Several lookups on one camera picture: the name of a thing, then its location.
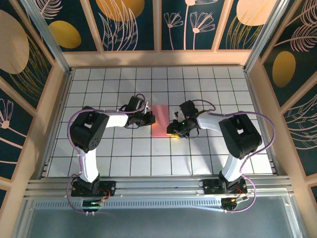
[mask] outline dark teal wallpaper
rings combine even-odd
[[[0,177],[11,179],[33,117],[0,90]]]
[[[35,0],[35,3],[62,51],[97,50],[80,0]]]
[[[8,1],[0,13],[0,76],[36,108],[52,65]]]
[[[280,106],[317,71],[317,1],[303,0],[264,62]]]
[[[317,203],[317,186],[312,187],[312,192],[313,192],[314,198],[315,198],[316,203]]]
[[[162,0],[162,50],[211,49],[224,0],[189,2]]]
[[[154,50],[152,0],[89,0],[105,51]]]
[[[284,118],[306,175],[317,173],[317,85]]]
[[[2,206],[2,204],[3,204],[5,194],[6,194],[6,191],[0,189],[0,209],[1,209],[1,206]]]
[[[219,49],[251,49],[272,9],[272,3],[274,2],[254,0],[254,4],[250,4],[248,0],[234,0]]]

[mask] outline enclosure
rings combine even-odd
[[[316,0],[1,3],[3,237],[56,237],[52,227],[60,237],[315,237],[316,13]],[[257,193],[248,211],[219,213],[227,195],[200,185],[226,164],[220,131],[175,138],[154,135],[157,124],[106,128],[96,160],[114,196],[102,215],[71,210],[67,183],[80,171],[67,138],[72,115],[118,110],[139,93],[149,109],[164,106],[168,122],[201,100],[198,111],[212,109],[208,101],[216,113],[274,123],[273,146],[243,167],[256,188],[247,181],[250,201]],[[273,130],[249,118],[262,149]]]

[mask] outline yellow oval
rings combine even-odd
[[[17,74],[29,61],[29,41],[20,23],[10,14],[0,10],[0,68]]]
[[[103,14],[112,20],[123,21],[123,18],[125,21],[130,20],[131,17],[124,13],[121,1],[128,13],[129,9],[131,9],[135,18],[143,12],[145,0],[96,0],[96,3]]]
[[[276,0],[239,0],[237,4],[238,20],[247,26],[263,25],[275,3]]]
[[[66,21],[54,21],[49,25],[57,43],[65,48],[73,49],[81,44],[77,29]]]
[[[273,81],[277,87],[285,87],[293,78],[296,68],[296,60],[292,53],[282,51],[277,55],[273,63]]]

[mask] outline white robotic arm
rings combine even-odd
[[[129,116],[123,113],[107,113],[108,122],[106,128],[108,127],[124,127],[128,121]],[[79,176],[83,181],[92,183],[98,176],[99,172],[97,169],[96,161],[96,149],[90,150],[87,153],[78,147],[83,159],[83,171]]]
[[[208,112],[204,112],[197,117],[197,123],[200,129],[210,129],[221,132],[219,122],[225,118],[226,117],[212,117]],[[239,159],[229,154],[227,162],[222,169],[222,175],[229,182],[235,181],[242,175],[240,168],[244,161],[245,158]]]
[[[246,114],[238,113],[231,117],[210,114],[206,110],[198,111],[192,101],[180,105],[175,113],[176,119],[167,127],[167,134],[190,138],[193,129],[221,131],[229,156],[219,173],[222,192],[228,191],[240,183],[240,169],[248,154],[255,152],[262,139]]]

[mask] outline cable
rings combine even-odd
[[[98,109],[83,109],[83,110],[80,110],[78,112],[76,112],[74,115],[71,116],[71,118],[69,119],[69,122],[67,124],[67,138],[69,140],[69,143],[70,145],[74,148],[74,150],[78,153],[78,159],[79,159],[79,166],[80,166],[80,172],[79,174],[72,174],[70,177],[69,177],[69,181],[67,183],[67,190],[66,190],[66,198],[67,198],[67,202],[69,204],[69,206],[76,212],[80,213],[80,214],[85,214],[85,215],[89,215],[89,214],[92,214],[94,215],[95,212],[84,212],[82,210],[79,210],[77,209],[76,207],[74,207],[71,202],[70,202],[70,199],[69,199],[69,185],[70,183],[72,182],[72,178],[73,177],[79,177],[83,171],[84,171],[84,162],[83,162],[83,158],[82,158],[82,155],[81,155],[81,152],[80,150],[74,145],[73,141],[71,140],[71,137],[70,137],[70,126],[72,124],[72,122],[74,121],[74,119],[81,113],[88,113],[88,112],[97,112],[97,113],[122,113],[122,114],[133,114],[133,113],[137,113],[139,111],[142,111],[144,110],[144,107],[146,105],[146,102],[145,102],[145,96],[142,94],[142,93],[138,93],[136,95],[137,96],[141,96],[143,98],[143,103],[141,104],[140,108],[137,109],[137,110],[134,110],[134,111],[131,111],[131,112],[123,112],[123,111],[120,111],[120,110],[98,110]]]
[[[249,182],[252,184],[253,189],[254,189],[254,197],[253,197],[253,200],[252,200],[252,202],[251,202],[251,204],[250,204],[249,206],[247,206],[246,208],[243,208],[243,209],[241,209],[241,210],[230,211],[231,213],[244,212],[244,211],[248,210],[250,207],[252,207],[253,204],[256,202],[257,189],[256,189],[256,186],[255,186],[254,182],[253,182],[250,178],[248,178],[247,176],[245,176],[245,175],[242,175],[242,177],[243,177],[244,179],[246,179],[247,181],[249,181]]]
[[[209,109],[210,111],[216,111],[216,107],[214,106],[214,104],[212,104],[211,102],[208,102],[204,99],[194,99],[194,100],[191,100],[192,102],[204,102],[204,103],[208,103],[209,105],[213,106],[213,110],[212,109]]]
[[[197,135],[196,136],[192,136],[192,137],[185,136],[185,138],[189,140],[189,139],[195,139],[196,137],[198,137],[199,136],[199,130],[198,130],[198,128],[196,128],[196,130],[197,130]]]
[[[206,103],[212,105],[212,106],[215,108],[215,106],[214,106],[211,102],[208,102],[208,101],[206,101],[206,100],[202,100],[202,99],[192,100],[192,102],[195,102],[195,101],[203,101],[203,102],[206,102]],[[270,125],[271,125],[271,127],[272,127],[273,135],[272,135],[271,141],[270,141],[269,144],[267,144],[264,148],[262,148],[262,149],[260,149],[260,150],[258,150],[258,151],[256,151],[256,152],[254,152],[254,153],[252,153],[252,154],[249,154],[249,155],[247,156],[247,158],[244,160],[244,162],[242,163],[242,165],[241,165],[241,167],[240,167],[240,170],[239,170],[239,172],[242,174],[242,169],[243,169],[243,167],[245,166],[245,164],[247,163],[248,159],[250,159],[252,156],[257,155],[258,153],[260,153],[260,152],[262,152],[262,151],[264,151],[264,150],[267,150],[267,149],[273,144],[273,142],[274,142],[274,140],[275,140],[275,138],[276,138],[276,129],[275,129],[274,123],[273,123],[267,116],[265,116],[265,115],[263,115],[263,114],[260,114],[260,113],[255,113],[255,112],[243,112],[243,111],[240,111],[240,112],[229,113],[229,114],[218,114],[218,113],[213,113],[212,111],[214,111],[214,110],[208,110],[208,114],[211,115],[211,116],[216,116],[216,117],[231,117],[231,116],[242,115],[242,114],[256,115],[256,116],[259,116],[259,117],[262,117],[262,118],[266,119],[266,120],[270,123]],[[257,190],[256,190],[255,184],[254,184],[253,181],[252,181],[250,178],[248,178],[247,176],[245,176],[245,175],[243,175],[243,174],[242,174],[241,176],[242,176],[244,179],[248,180],[248,181],[252,184],[253,189],[254,189],[254,198],[253,198],[251,204],[250,204],[249,206],[247,206],[246,208],[241,209],[241,210],[234,210],[234,211],[231,211],[231,213],[238,213],[238,212],[246,211],[246,210],[248,210],[250,207],[252,207],[253,204],[254,204],[255,201],[256,201]]]

